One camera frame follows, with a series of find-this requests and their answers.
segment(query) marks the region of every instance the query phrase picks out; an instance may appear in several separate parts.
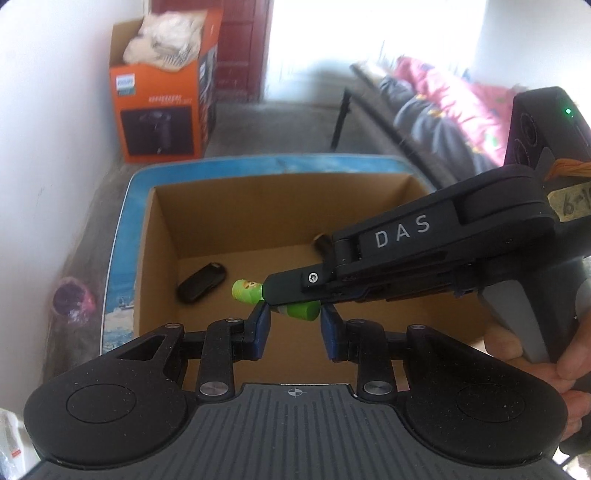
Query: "white cloth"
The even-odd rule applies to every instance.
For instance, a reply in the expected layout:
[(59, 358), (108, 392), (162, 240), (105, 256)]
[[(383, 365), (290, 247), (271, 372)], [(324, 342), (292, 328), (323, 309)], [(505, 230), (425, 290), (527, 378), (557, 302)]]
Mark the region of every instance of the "white cloth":
[(127, 64), (147, 63), (176, 72), (197, 59), (206, 11), (166, 12), (144, 18), (123, 54)]

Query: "white wall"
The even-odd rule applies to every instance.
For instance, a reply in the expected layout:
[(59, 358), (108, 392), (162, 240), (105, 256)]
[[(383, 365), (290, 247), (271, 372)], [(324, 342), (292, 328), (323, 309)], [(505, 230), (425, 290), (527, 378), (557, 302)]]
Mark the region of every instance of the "white wall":
[(265, 99), (338, 104), (362, 60), (417, 57), (460, 70), (486, 0), (274, 0)]
[(489, 0), (475, 80), (561, 86), (591, 118), (591, 7), (583, 0)]
[(142, 0), (10, 0), (0, 9), (0, 406), (39, 384), (51, 289), (118, 156), (113, 23)]

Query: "paper label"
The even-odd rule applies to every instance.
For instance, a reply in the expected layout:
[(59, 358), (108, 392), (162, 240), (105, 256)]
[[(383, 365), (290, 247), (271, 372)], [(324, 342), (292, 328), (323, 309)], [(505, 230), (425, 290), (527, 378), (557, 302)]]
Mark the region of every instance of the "paper label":
[(591, 215), (591, 181), (550, 192), (548, 201), (560, 222)]

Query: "gray blanket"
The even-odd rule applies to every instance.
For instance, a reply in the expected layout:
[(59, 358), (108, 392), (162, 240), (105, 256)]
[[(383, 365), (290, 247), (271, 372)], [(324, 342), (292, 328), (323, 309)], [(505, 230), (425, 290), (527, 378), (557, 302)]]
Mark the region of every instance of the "gray blanket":
[(496, 168), (487, 156), (474, 153), (458, 126), (449, 118), (438, 116), (438, 107), (418, 98), (408, 82), (387, 77), (380, 89), (395, 112), (394, 128), (441, 159), (457, 181)]

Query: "plastic bag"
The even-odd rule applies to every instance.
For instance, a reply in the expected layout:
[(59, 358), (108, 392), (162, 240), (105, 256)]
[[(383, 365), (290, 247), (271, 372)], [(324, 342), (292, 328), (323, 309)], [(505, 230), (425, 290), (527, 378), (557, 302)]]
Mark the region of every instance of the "plastic bag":
[(127, 45), (123, 61), (177, 72), (198, 58), (206, 15), (206, 11), (148, 14), (139, 35)]
[(38, 462), (22, 420), (0, 408), (0, 478), (18, 480)]

